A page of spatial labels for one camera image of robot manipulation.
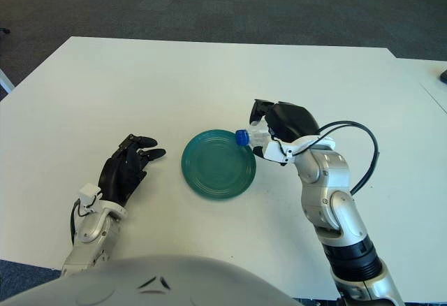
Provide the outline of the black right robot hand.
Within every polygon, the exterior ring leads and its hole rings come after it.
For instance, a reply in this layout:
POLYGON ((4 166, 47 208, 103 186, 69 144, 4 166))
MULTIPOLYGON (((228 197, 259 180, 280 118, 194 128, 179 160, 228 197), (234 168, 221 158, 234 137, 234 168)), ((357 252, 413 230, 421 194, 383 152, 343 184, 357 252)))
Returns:
POLYGON ((281 165, 294 162, 305 136, 319 136, 311 113, 298 105, 256 99, 249 116, 249 146, 262 159, 281 165))

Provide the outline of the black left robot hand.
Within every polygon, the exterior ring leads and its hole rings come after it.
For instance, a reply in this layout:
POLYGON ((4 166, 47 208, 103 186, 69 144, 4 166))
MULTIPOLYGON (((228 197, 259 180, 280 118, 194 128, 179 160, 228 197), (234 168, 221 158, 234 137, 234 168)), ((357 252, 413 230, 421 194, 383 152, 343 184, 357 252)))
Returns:
POLYGON ((153 138, 129 134, 104 164, 98 181, 101 199, 124 207, 146 177, 147 164, 166 154, 154 149, 157 145, 153 138))

